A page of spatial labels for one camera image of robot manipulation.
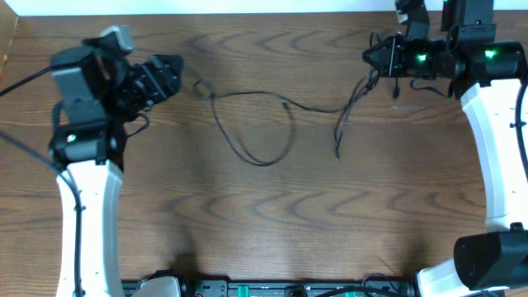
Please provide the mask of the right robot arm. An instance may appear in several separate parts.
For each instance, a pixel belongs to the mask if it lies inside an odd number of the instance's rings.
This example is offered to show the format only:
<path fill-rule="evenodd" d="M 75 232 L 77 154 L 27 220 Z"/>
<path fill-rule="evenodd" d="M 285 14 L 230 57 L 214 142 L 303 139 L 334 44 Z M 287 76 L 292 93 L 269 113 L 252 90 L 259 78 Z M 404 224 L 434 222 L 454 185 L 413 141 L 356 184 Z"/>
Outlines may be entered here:
<path fill-rule="evenodd" d="M 447 78 L 478 150 L 486 230 L 459 238 L 450 260 L 420 270 L 410 296 L 476 296 L 527 284 L 527 57 L 521 43 L 499 41 L 491 1 L 446 1 L 441 29 L 429 36 L 422 1 L 398 1 L 404 34 L 363 53 L 383 78 Z"/>

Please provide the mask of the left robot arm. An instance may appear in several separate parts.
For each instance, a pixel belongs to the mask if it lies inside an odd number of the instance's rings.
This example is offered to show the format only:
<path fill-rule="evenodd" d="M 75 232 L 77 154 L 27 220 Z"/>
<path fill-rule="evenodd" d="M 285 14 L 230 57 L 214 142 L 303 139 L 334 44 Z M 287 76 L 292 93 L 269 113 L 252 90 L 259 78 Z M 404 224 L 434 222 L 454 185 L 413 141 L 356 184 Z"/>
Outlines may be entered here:
<path fill-rule="evenodd" d="M 59 296 L 122 296 L 118 204 L 125 124 L 178 93 L 184 59 L 155 54 L 128 63 L 126 51 L 95 46 L 53 56 L 53 78 L 68 123 L 54 124 L 49 155 L 58 167 L 62 206 Z"/>

